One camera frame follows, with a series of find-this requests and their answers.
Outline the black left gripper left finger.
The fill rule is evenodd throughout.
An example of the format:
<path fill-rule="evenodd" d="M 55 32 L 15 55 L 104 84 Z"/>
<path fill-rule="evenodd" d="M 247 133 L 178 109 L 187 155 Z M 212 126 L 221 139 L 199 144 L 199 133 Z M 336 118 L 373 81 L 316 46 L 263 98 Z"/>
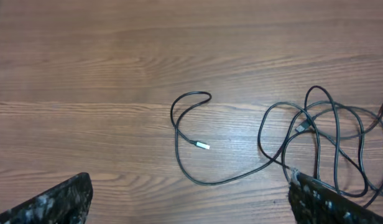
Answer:
<path fill-rule="evenodd" d="M 0 213 L 0 224 L 84 224 L 92 198 L 90 175 L 81 172 Z"/>

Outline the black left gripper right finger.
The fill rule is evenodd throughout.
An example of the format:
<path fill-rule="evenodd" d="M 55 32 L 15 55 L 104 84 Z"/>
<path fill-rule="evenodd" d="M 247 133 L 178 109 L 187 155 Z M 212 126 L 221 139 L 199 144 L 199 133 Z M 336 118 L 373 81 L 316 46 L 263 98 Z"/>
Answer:
<path fill-rule="evenodd" d="M 298 170 L 292 171 L 288 201 L 298 224 L 383 224 L 382 216 Z"/>

